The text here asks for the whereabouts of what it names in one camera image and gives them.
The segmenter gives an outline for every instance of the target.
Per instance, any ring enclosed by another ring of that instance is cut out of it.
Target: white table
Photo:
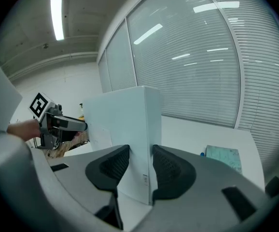
[[[207,145],[238,149],[243,176],[265,189],[260,156],[249,131],[162,116],[162,145],[197,155]]]

